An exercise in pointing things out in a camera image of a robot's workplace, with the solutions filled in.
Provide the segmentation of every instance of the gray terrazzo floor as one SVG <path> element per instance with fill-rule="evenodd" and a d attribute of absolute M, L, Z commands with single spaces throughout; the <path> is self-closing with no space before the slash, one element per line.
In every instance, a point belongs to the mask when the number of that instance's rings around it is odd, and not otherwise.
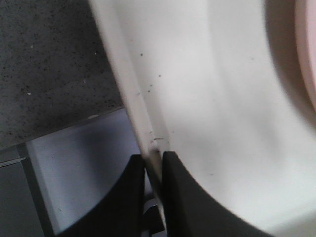
<path fill-rule="evenodd" d="M 121 106 L 87 1 L 0 1 L 0 149 Z"/>

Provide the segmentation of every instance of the black plastic part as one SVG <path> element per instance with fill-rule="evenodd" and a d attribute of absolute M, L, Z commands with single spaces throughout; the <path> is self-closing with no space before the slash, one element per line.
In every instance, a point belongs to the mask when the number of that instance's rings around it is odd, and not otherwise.
<path fill-rule="evenodd" d="M 58 237 L 140 237 L 144 162 L 133 155 L 105 198 Z"/>
<path fill-rule="evenodd" d="M 158 206 L 150 207 L 143 215 L 143 231 L 149 230 L 149 234 L 164 231 L 162 219 L 158 210 Z"/>
<path fill-rule="evenodd" d="M 205 192 L 175 152 L 163 154 L 162 190 L 169 237 L 271 237 Z"/>

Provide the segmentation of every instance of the speckled floor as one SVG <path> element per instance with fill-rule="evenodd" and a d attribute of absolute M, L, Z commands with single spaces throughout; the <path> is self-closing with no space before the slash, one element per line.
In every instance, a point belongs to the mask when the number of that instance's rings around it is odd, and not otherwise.
<path fill-rule="evenodd" d="M 84 0 L 0 1 L 0 149 L 122 106 Z"/>

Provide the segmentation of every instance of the white surface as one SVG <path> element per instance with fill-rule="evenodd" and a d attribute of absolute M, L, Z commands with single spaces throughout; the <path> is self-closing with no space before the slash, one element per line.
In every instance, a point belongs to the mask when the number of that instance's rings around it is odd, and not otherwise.
<path fill-rule="evenodd" d="M 130 156 L 139 153 L 125 110 L 27 145 L 56 234 L 94 208 L 121 176 Z"/>
<path fill-rule="evenodd" d="M 90 2 L 143 154 L 151 141 L 176 151 L 210 195 L 268 233 L 315 235 L 316 116 L 294 1 Z"/>

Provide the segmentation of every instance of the pink object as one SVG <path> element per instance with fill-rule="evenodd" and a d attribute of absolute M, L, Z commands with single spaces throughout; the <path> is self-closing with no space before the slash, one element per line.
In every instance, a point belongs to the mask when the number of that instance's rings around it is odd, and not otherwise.
<path fill-rule="evenodd" d="M 296 42 L 308 94 L 316 109 L 316 0 L 297 0 Z"/>

